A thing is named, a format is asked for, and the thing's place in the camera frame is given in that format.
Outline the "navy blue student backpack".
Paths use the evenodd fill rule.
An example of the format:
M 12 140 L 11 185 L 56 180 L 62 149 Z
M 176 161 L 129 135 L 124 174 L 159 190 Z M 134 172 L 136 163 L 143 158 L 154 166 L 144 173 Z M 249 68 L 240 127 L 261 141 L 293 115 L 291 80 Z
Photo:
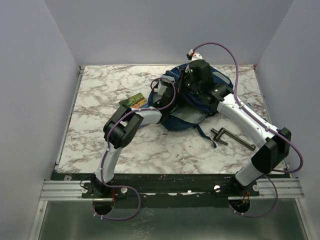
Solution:
M 167 78 L 170 81 L 176 83 L 182 76 L 182 73 L 187 68 L 187 63 L 174 67 L 171 70 L 167 70 L 165 74 L 163 74 L 162 78 Z M 212 76 L 212 81 L 214 82 L 216 87 L 220 87 L 222 85 L 227 86 L 231 90 L 234 85 L 232 84 L 229 77 L 219 72 L 212 66 L 210 66 L 210 72 Z M 160 93 L 160 83 L 157 83 L 153 88 L 157 89 L 151 90 L 147 104 L 148 107 L 161 108 L 162 103 L 160 103 L 165 97 L 165 93 L 161 95 Z M 189 128 L 196 128 L 198 133 L 202 138 L 205 138 L 212 142 L 213 147 L 217 148 L 216 143 L 205 133 L 200 127 L 200 123 L 202 123 L 206 118 L 212 117 L 216 115 L 217 110 L 213 110 L 209 105 L 201 102 L 200 98 L 193 93 L 178 93 L 178 87 L 176 87 L 176 95 L 175 95 L 175 103 L 170 105 L 168 108 L 164 110 L 162 113 L 162 118 L 160 120 L 160 124 L 162 124 L 169 131 L 180 131 Z

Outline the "Animal Farm blue book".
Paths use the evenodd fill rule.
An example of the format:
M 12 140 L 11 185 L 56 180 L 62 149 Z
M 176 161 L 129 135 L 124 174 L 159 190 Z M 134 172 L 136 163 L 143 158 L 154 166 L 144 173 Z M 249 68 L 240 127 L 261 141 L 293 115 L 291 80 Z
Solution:
M 130 108 L 140 109 L 148 106 L 148 101 L 144 95 L 139 92 L 125 100 L 119 102 L 119 105 L 126 105 Z

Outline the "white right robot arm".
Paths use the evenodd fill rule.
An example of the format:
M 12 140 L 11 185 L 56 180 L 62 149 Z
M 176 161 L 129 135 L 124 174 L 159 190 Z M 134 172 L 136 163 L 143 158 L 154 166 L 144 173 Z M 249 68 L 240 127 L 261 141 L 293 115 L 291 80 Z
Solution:
M 263 174 L 269 174 L 289 154 L 291 132 L 279 130 L 243 102 L 236 102 L 235 92 L 224 83 L 216 83 L 211 67 L 203 59 L 192 60 L 181 73 L 178 87 L 181 93 L 192 97 L 197 107 L 207 107 L 233 121 L 258 147 L 258 151 L 230 183 L 230 191 L 241 196 L 248 185 Z

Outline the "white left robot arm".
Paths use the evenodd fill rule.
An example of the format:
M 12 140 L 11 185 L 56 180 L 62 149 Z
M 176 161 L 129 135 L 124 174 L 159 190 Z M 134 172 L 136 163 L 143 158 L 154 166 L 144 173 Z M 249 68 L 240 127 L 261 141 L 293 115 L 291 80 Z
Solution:
M 160 108 L 131 108 L 122 104 L 103 127 L 106 149 L 100 161 L 98 181 L 93 191 L 101 198 L 107 197 L 111 191 L 109 182 L 114 178 L 115 167 L 122 150 L 128 146 L 142 125 L 158 124 L 162 118 L 162 111 L 169 108 L 175 101 L 177 90 L 173 82 L 169 90 L 173 91 L 170 102 Z

